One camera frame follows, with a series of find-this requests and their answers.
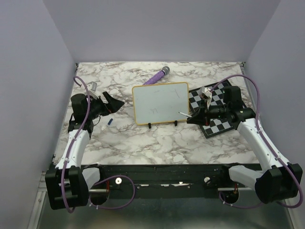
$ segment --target gray floor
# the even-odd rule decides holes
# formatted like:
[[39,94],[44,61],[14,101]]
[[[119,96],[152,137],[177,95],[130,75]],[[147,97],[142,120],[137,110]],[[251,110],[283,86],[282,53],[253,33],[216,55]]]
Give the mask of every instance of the gray floor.
[[[109,200],[117,206],[126,200]],[[244,191],[240,205],[258,200],[252,191]],[[218,199],[135,199],[121,210],[77,208],[73,214],[52,210],[48,197],[39,222],[40,229],[292,229],[287,209],[268,204],[240,210],[223,205]]]

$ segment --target blue object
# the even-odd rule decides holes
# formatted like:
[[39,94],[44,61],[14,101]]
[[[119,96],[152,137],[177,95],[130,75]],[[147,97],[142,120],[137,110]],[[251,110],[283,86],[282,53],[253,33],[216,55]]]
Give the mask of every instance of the blue object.
[[108,122],[107,125],[110,125],[110,124],[112,123],[112,121],[113,121],[113,118],[111,118],[111,119],[109,120],[109,122]]

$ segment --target whiteboard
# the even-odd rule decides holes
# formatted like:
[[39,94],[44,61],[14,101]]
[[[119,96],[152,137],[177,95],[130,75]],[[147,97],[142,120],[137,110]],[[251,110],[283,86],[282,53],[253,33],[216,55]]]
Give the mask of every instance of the whiteboard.
[[137,125],[185,121],[178,112],[189,113],[189,86],[186,82],[140,85],[132,88]]

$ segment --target black wire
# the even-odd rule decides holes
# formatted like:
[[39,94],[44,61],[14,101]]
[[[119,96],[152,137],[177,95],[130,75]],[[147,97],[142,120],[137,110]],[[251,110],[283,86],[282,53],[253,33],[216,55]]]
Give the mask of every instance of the black wire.
[[[97,122],[97,124],[100,122],[100,120],[101,120],[101,117],[99,116],[99,121]],[[95,124],[94,126],[96,126],[97,124]]]

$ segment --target yellow frame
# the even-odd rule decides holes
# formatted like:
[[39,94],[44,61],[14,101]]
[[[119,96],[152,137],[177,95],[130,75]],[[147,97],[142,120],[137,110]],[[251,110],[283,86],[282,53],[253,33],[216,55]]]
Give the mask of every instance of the yellow frame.
[[[177,82],[177,83],[155,83],[155,84],[148,84],[148,85],[138,85],[138,86],[134,86],[132,87],[132,102],[133,102],[133,112],[134,112],[134,120],[135,120],[135,123],[137,125],[148,125],[148,123],[142,123],[142,124],[139,124],[137,123],[137,117],[136,117],[136,114],[135,114],[135,103],[134,103],[134,96],[133,96],[133,89],[135,87],[150,87],[150,86],[154,86],[154,85],[165,85],[165,84],[178,84],[178,83],[186,83],[187,85],[187,107],[188,107],[188,113],[190,113],[190,106],[189,106],[189,84],[187,82]],[[174,123],[176,120],[173,120],[173,121],[166,121],[166,122],[157,122],[157,123],[151,123],[151,124],[161,124],[161,123]],[[179,119],[177,120],[178,122],[180,121],[186,121],[186,119]]]

